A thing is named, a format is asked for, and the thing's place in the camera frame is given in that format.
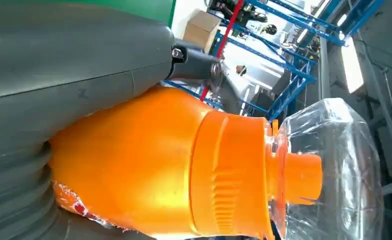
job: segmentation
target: orange plastic bottle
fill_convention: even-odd
[[[155,238],[273,239],[269,202],[310,204],[323,176],[316,155],[288,154],[285,145],[273,154],[271,135],[264,118],[219,112],[179,89],[155,87],[51,140],[56,200]]]

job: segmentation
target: blue metal frame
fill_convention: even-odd
[[[306,74],[308,74],[308,75],[311,75],[311,65],[310,64],[307,64],[306,65]],[[296,96],[289,104],[288,104],[288,106],[287,106],[287,111],[285,111],[286,112],[286,116],[285,117],[287,117],[287,116],[290,116],[290,115],[293,115],[294,113],[296,113],[296,104],[297,104],[297,97],[298,96]]]
[[[346,40],[362,27],[368,19],[380,8],[385,0],[359,0],[348,12],[341,29]]]
[[[223,25],[227,25],[229,23],[229,21],[222,19],[221,18],[221,22]],[[306,86],[306,84],[308,84],[309,82],[315,82],[316,79],[314,77],[312,77],[310,75],[311,73],[311,67],[312,65],[315,65],[316,62],[303,56],[300,55],[294,51],[291,51],[289,49],[283,49],[284,52],[290,54],[293,56],[293,60],[292,63],[290,63],[287,59],[285,59],[282,55],[280,55],[276,49],[281,48],[278,44],[268,41],[267,39],[253,33],[252,31],[250,31],[249,29],[247,29],[246,27],[240,26],[238,24],[234,24],[233,29],[236,29],[238,31],[244,32],[246,34],[248,34],[249,36],[261,41],[262,43],[264,43],[273,53],[277,54],[282,60],[285,61],[285,63],[279,62],[276,59],[270,58],[258,51],[256,51],[253,48],[250,48],[246,45],[244,45],[243,43],[240,43],[234,39],[228,38],[227,41],[229,43],[232,43],[240,48],[243,48],[267,61],[270,61],[274,64],[276,64],[277,66],[280,66],[284,69],[287,69],[291,72],[291,77],[290,79],[292,79],[292,81],[289,83],[289,85],[284,89],[284,91],[281,93],[281,95],[276,99],[276,101],[273,103],[273,105],[271,106],[271,108],[266,111],[266,116],[268,117],[268,119],[270,121],[276,119],[280,113],[292,102],[296,99],[296,97],[298,96],[298,94],[304,89],[304,87]],[[218,51],[218,46],[219,46],[219,39],[221,39],[223,37],[223,35],[220,32],[217,32],[213,41],[214,44],[214,51],[213,51],[213,55],[217,54]],[[301,70],[299,70],[299,66],[300,64],[303,63],[303,67],[301,68]]]
[[[216,36],[215,36],[215,39],[214,39],[214,42],[215,42],[215,40],[217,40],[217,38],[222,38],[223,36],[224,36],[224,35],[222,35],[221,33],[217,32],[217,33],[216,33]],[[311,81],[314,81],[314,80],[315,80],[314,77],[312,77],[312,76],[306,74],[305,72],[303,72],[303,70],[297,69],[297,68],[296,68],[295,66],[293,66],[292,64],[289,64],[289,63],[287,63],[287,62],[286,62],[286,63],[279,62],[279,61],[277,61],[277,60],[275,60],[275,59],[273,59],[273,58],[271,58],[271,57],[269,57],[269,56],[266,56],[266,55],[260,53],[259,51],[255,50],[255,49],[253,49],[253,48],[250,48],[250,47],[244,45],[243,43],[240,43],[240,42],[238,42],[238,41],[236,41],[236,40],[234,40],[234,39],[228,38],[228,39],[227,39],[227,42],[232,43],[232,44],[234,44],[234,45],[236,45],[236,46],[238,46],[238,47],[240,47],[240,48],[242,48],[242,49],[244,49],[244,50],[246,50],[246,51],[249,51],[249,52],[251,52],[251,53],[253,53],[253,54],[255,54],[255,55],[257,55],[257,56],[259,56],[259,57],[261,57],[261,58],[263,58],[263,59],[265,59],[265,60],[267,60],[267,61],[270,61],[270,62],[274,63],[275,65],[277,65],[277,66],[279,66],[279,67],[282,67],[282,68],[284,68],[284,69],[287,69],[287,70],[289,70],[290,72],[292,72],[292,73],[294,73],[294,74],[296,74],[296,75],[298,75],[298,76],[301,76],[301,77],[303,77],[303,78],[309,79],[309,80],[311,80]]]
[[[296,63],[298,62],[297,59],[293,58],[293,59],[291,60],[291,63],[294,64],[295,61],[296,61]],[[293,79],[293,73],[292,73],[292,72],[290,73],[289,79],[290,79],[290,80]],[[293,101],[291,101],[286,107],[284,107],[283,111],[286,113],[286,116],[284,116],[285,118],[286,118],[287,116],[290,115],[289,112],[291,112],[291,110],[289,111],[289,109],[291,109],[291,106],[292,106],[292,105],[293,105],[293,106],[296,106],[296,98],[295,98]]]
[[[324,8],[323,12],[321,12],[320,15],[318,16],[318,18],[323,21],[327,19],[330,16],[330,14],[332,14],[332,12],[335,10],[335,8],[339,6],[341,1],[343,0],[330,0],[327,6]],[[299,47],[305,48],[313,40],[314,36],[315,35],[312,34],[311,32],[306,34],[306,36],[302,39],[302,41],[299,42]]]
[[[229,21],[228,21],[228,20],[226,20],[226,19],[224,19],[224,18],[221,18],[221,17],[218,17],[218,16],[216,16],[216,17],[219,18],[219,19],[221,19],[221,26],[222,26],[222,27],[226,27],[226,26],[229,24]],[[278,45],[278,44],[276,44],[275,42],[269,41],[269,40],[267,40],[267,39],[265,39],[265,38],[259,36],[258,34],[252,32],[251,30],[249,30],[249,29],[247,29],[246,27],[243,27],[243,26],[241,26],[241,25],[234,24],[232,28],[233,28],[233,29],[236,29],[236,30],[238,30],[238,31],[240,31],[240,32],[243,32],[243,33],[245,33],[245,34],[247,34],[247,35],[249,35],[249,36],[251,36],[251,37],[253,37],[253,38],[255,38],[255,39],[259,40],[259,41],[261,41],[261,42],[264,43],[269,49],[271,49],[275,54],[277,54],[281,59],[283,59],[285,62],[287,62],[287,63],[289,63],[289,64],[292,65],[292,63],[288,62],[282,55],[280,55],[280,54],[277,52],[276,49],[280,49],[280,48],[281,48],[280,45]],[[214,52],[215,52],[215,54],[216,54],[216,53],[218,52],[218,46],[215,45],[215,47],[216,47],[216,48],[215,48],[215,51],[214,51]],[[305,56],[303,56],[303,55],[300,55],[300,54],[298,54],[298,53],[296,53],[296,52],[294,52],[294,51],[291,51],[291,50],[286,49],[286,48],[281,48],[281,50],[282,50],[283,52],[285,52],[285,53],[288,53],[288,54],[290,54],[290,55],[296,57],[296,58],[299,58],[300,60],[304,60],[304,61],[306,61],[306,62],[311,62],[312,64],[316,64],[316,62],[315,62],[314,60],[311,60],[311,59],[309,59],[309,58],[307,58],[307,57],[305,57]]]
[[[339,27],[338,26],[336,26],[336,25],[334,25],[332,23],[326,22],[323,19],[317,18],[317,17],[315,17],[315,16],[313,16],[311,14],[307,14],[304,11],[300,10],[299,8],[294,7],[294,6],[288,4],[288,3],[284,2],[284,1],[281,1],[281,0],[269,0],[269,2],[275,3],[275,4],[279,5],[279,6],[282,6],[282,7],[286,8],[286,9],[296,13],[296,14],[301,15],[301,16],[294,16],[295,18],[297,18],[297,19],[299,19],[301,21],[304,21],[306,23],[312,22],[313,24],[321,25],[321,26],[323,26],[325,28],[328,28],[328,29],[330,29],[332,31],[339,32]]]
[[[301,15],[303,15],[305,18],[294,17],[294,16],[291,16],[291,15],[284,14],[281,11],[278,11],[278,10],[276,10],[276,9],[274,9],[274,8],[272,8],[272,7],[266,5],[266,4],[264,4],[264,3],[262,3],[262,2],[260,2],[258,0],[245,0],[245,1],[247,3],[249,3],[249,4],[252,4],[253,6],[255,6],[257,8],[263,9],[263,10],[265,10],[265,11],[267,11],[267,12],[273,14],[273,15],[276,15],[277,17],[282,18],[282,19],[284,19],[284,20],[286,20],[286,21],[288,21],[288,22],[290,22],[290,23],[292,23],[292,24],[294,24],[296,26],[299,26],[299,27],[301,27],[303,29],[307,29],[309,32],[317,34],[320,37],[323,37],[323,38],[327,39],[330,42],[333,42],[333,43],[338,44],[340,46],[344,46],[345,45],[345,42],[343,40],[340,40],[339,37],[336,36],[339,33],[338,32],[339,28],[337,26],[334,26],[331,23],[326,23],[326,25],[325,25],[324,24],[325,21],[323,21],[323,20],[321,20],[319,18],[316,18],[316,17],[314,17],[314,16],[312,16],[310,14],[306,14],[303,11],[301,11],[300,9],[297,9],[297,8],[295,8],[295,7],[293,7],[293,6],[289,5],[289,4],[283,3],[280,0],[273,0],[273,1],[274,1],[274,3],[279,4],[279,5],[285,7],[287,9],[289,9],[289,10],[292,10],[292,11],[296,10],[296,11],[298,11],[300,13],[303,13]],[[315,22],[315,24],[322,25],[324,27],[333,26],[333,28],[335,29],[334,32],[335,32],[336,35],[329,34],[327,32],[324,32],[324,31],[321,31],[319,29],[316,29],[315,27],[309,25],[310,22],[312,22],[312,23]]]
[[[305,66],[302,68],[302,71],[304,69],[306,69],[307,73],[310,72],[311,67],[309,63],[305,64]],[[280,115],[280,113],[283,112],[286,106],[289,105],[290,102],[295,100],[299,93],[310,82],[313,82],[313,80],[298,75],[295,76],[268,110],[268,120],[272,122],[274,119],[276,119]]]

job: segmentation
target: cardboard box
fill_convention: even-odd
[[[200,10],[188,21],[183,40],[196,44],[208,53],[220,22],[218,17]]]

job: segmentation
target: green panel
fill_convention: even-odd
[[[106,6],[157,20],[171,27],[176,0],[0,0],[14,3],[82,3]]]

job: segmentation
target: white wall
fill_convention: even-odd
[[[172,33],[176,38],[183,38],[187,22],[199,10],[206,12],[207,6],[205,5],[205,0],[177,0],[171,26]]]

